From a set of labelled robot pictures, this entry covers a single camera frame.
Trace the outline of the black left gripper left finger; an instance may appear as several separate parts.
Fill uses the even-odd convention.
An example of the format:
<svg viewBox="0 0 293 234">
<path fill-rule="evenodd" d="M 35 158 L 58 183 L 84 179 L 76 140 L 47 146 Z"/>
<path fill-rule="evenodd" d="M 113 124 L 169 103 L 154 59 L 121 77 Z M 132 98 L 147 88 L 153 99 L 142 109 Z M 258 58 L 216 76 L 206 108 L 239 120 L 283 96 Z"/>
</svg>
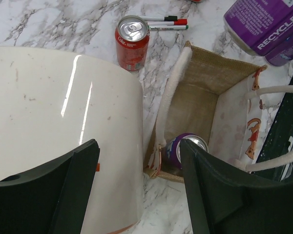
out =
<svg viewBox="0 0 293 234">
<path fill-rule="evenodd" d="M 74 150 L 0 181 L 0 234 L 79 234 L 100 148 Z"/>
</svg>

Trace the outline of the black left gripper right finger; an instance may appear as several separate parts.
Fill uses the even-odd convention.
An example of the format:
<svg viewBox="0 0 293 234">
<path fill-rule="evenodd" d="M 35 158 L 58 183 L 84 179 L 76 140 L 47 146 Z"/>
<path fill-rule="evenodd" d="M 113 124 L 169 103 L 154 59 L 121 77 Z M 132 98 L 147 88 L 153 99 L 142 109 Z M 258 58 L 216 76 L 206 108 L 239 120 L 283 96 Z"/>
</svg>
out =
<svg viewBox="0 0 293 234">
<path fill-rule="evenodd" d="M 195 234 L 293 234 L 293 181 L 246 173 L 188 139 L 180 153 Z"/>
</svg>

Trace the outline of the purple Fanta can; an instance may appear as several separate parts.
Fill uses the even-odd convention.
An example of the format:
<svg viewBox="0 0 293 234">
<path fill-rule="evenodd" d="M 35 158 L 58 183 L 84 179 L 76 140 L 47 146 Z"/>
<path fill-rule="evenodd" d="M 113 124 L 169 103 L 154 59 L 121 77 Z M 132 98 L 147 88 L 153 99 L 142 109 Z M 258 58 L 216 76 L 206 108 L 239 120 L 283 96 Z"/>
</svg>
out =
<svg viewBox="0 0 293 234">
<path fill-rule="evenodd" d="M 169 165 L 177 169 L 182 169 L 180 156 L 180 142 L 182 139 L 189 139 L 206 152 L 209 152 L 207 143 L 198 135 L 193 133 L 183 133 L 172 139 L 162 150 L 162 158 Z"/>
</svg>

